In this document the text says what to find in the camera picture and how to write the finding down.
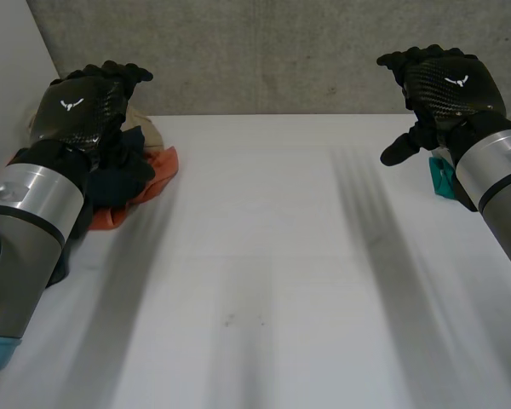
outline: white wall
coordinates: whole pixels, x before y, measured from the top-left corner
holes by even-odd
[[[57,71],[25,0],[0,0],[0,168]]]

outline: silver metal cylinder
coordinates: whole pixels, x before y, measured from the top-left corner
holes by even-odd
[[[11,164],[0,175],[0,206],[44,219],[66,241],[83,206],[83,195],[54,170],[35,164]]]
[[[474,204],[496,183],[511,175],[511,130],[487,136],[464,153],[456,177]]]

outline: beige cloth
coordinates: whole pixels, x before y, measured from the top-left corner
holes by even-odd
[[[152,123],[152,120],[148,118],[146,115],[136,111],[131,106],[127,107],[127,118],[123,125],[121,125],[121,130],[130,130],[135,126],[140,126],[142,128],[142,134],[144,135],[144,150],[145,151],[162,151],[163,148],[163,138],[155,125]]]

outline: orange cloth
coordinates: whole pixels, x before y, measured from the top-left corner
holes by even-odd
[[[178,154],[174,147],[159,152],[144,152],[144,158],[155,169],[155,177],[147,183],[142,193],[131,199],[126,206],[96,211],[89,230],[111,230],[119,227],[127,218],[131,205],[144,203],[158,196],[178,173]]]

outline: pile of clothes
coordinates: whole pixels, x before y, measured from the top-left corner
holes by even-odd
[[[163,138],[152,121],[133,107],[128,108],[126,117],[122,126],[123,144],[153,167],[155,177],[143,183],[120,169],[98,169],[91,172],[83,208],[47,287],[59,283],[69,274],[68,259],[72,245],[82,239],[88,230],[117,228],[127,218],[131,206],[158,196],[178,172],[176,150],[174,147],[164,148]]]

